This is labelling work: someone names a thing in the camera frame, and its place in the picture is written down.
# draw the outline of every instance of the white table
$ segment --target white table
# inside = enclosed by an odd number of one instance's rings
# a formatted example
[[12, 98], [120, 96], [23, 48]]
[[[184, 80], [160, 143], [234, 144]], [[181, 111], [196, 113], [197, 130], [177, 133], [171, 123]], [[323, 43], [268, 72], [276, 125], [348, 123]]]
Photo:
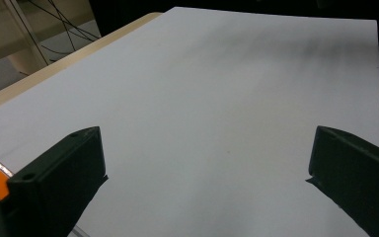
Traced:
[[374, 21], [175, 8], [0, 106], [0, 159], [99, 125], [91, 236], [366, 236], [304, 180], [318, 124], [379, 146], [377, 50]]

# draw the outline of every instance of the table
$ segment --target table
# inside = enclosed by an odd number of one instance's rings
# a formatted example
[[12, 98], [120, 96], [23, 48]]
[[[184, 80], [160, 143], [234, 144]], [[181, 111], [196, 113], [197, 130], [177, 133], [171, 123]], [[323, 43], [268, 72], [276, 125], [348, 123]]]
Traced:
[[304, 181], [318, 124], [379, 146], [374, 21], [174, 8], [1, 105], [0, 159], [99, 125], [91, 236], [366, 236]]

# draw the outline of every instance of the white tabletop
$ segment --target white tabletop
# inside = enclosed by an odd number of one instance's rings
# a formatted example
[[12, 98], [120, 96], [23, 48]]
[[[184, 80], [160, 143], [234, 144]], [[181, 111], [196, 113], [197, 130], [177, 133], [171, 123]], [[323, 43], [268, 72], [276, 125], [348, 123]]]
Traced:
[[175, 8], [1, 106], [0, 160], [94, 125], [91, 236], [367, 236], [304, 180], [317, 125], [379, 146], [376, 22]]

